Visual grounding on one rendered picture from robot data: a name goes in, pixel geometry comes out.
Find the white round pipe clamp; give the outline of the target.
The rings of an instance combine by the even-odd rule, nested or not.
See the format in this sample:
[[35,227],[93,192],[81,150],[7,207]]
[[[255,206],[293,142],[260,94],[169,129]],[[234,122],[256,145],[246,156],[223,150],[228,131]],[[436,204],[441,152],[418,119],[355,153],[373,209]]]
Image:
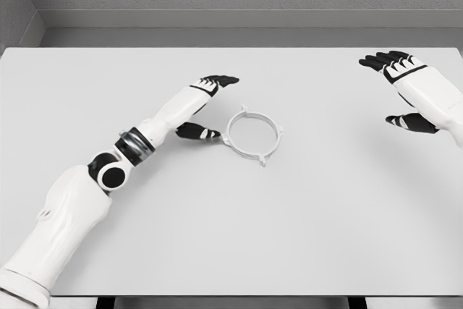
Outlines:
[[[256,119],[262,122],[265,122],[269,125],[275,133],[276,140],[274,145],[266,152],[252,152],[240,148],[232,139],[231,130],[234,124],[240,119]],[[236,113],[229,121],[226,126],[225,131],[221,135],[221,139],[224,145],[230,147],[235,153],[240,155],[243,158],[249,160],[256,160],[262,167],[266,167],[268,159],[276,152],[278,149],[281,139],[284,135],[284,128],[278,124],[274,119],[270,118],[266,114],[263,114],[258,111],[250,111],[244,104],[241,106],[241,110]]]

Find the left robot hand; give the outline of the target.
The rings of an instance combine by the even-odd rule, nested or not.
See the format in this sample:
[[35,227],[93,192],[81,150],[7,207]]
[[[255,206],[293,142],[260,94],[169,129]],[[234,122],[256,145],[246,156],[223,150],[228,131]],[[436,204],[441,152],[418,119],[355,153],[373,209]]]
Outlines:
[[217,130],[189,122],[190,118],[199,112],[217,92],[239,82],[239,78],[227,75],[209,75],[188,85],[170,99],[155,115],[152,122],[154,131],[150,138],[157,136],[161,143],[168,132],[175,131],[181,138],[191,140],[209,140],[221,136]]

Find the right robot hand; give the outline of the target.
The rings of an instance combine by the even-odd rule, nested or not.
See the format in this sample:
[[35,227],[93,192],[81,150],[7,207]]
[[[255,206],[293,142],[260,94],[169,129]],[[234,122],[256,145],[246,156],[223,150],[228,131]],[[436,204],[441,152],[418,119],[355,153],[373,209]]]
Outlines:
[[413,132],[448,131],[449,107],[455,101],[456,86],[436,68],[403,51],[378,52],[365,56],[359,63],[382,74],[402,99],[417,110],[391,115],[386,118],[389,124]]

